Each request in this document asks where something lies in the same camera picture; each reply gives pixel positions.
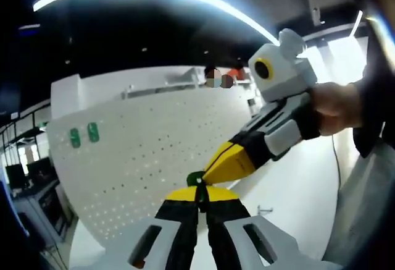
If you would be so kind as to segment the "person's right hand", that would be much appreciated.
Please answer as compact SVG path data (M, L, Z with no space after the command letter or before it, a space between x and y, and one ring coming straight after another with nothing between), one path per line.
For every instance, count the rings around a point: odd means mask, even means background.
M310 94L320 115L321 135L330 136L362 126L362 102L354 84L319 83Z

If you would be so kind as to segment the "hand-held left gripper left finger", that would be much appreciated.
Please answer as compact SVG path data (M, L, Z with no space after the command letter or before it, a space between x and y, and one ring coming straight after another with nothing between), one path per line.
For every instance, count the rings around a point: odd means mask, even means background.
M110 246L109 269L190 269L197 244L198 206L164 200L155 217L128 228Z

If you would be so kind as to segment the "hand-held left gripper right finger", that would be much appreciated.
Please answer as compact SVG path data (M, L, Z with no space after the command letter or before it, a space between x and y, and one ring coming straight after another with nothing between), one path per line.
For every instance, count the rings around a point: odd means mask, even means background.
M262 216L251 216L238 195L207 187L208 241L217 269L341 269L301 253L294 237Z

